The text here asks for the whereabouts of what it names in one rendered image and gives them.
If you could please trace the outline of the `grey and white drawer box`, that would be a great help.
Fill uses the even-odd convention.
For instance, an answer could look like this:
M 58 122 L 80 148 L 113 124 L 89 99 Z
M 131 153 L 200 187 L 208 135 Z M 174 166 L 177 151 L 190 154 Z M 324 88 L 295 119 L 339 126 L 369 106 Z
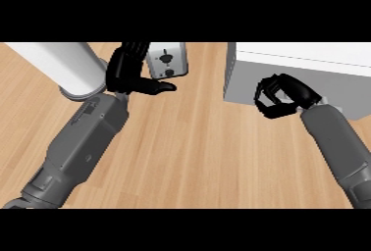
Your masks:
M 230 42 L 224 99 L 255 104 L 261 80 L 289 74 L 351 120 L 371 115 L 371 42 Z

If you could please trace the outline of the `white cylindrical appliance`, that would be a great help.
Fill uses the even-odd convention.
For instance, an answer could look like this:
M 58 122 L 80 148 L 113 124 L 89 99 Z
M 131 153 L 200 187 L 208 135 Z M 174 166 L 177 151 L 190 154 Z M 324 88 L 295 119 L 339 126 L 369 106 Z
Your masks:
M 7 42 L 60 86 L 63 95 L 85 101 L 107 89 L 107 62 L 86 42 Z

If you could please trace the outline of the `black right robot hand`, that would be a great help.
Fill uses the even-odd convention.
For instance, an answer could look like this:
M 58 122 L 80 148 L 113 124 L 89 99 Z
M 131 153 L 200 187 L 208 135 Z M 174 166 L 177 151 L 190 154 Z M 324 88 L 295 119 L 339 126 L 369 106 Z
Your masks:
M 283 91 L 292 103 L 284 103 L 276 96 L 276 93 Z M 261 101 L 261 96 L 265 95 L 274 105 L 267 106 Z M 298 113 L 298 108 L 310 109 L 323 100 L 323 96 L 317 91 L 292 75 L 281 74 L 265 77 L 259 82 L 255 102 L 256 106 L 270 119 L 277 119 Z

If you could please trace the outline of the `silver toaster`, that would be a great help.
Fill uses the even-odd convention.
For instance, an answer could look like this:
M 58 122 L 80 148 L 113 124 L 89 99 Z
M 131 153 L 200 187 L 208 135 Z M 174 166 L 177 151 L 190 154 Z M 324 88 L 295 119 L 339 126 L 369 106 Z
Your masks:
M 147 54 L 147 64 L 154 79 L 187 75 L 187 44 L 184 42 L 153 42 Z

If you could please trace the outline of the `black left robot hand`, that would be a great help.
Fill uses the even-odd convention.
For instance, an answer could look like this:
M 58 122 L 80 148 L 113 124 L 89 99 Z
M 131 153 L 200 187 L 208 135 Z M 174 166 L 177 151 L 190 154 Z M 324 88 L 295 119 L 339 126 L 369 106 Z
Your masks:
M 141 76 L 150 45 L 148 41 L 123 42 L 122 46 L 114 50 L 107 69 L 110 92 L 126 94 L 140 92 L 157 95 L 178 90 L 172 83 Z

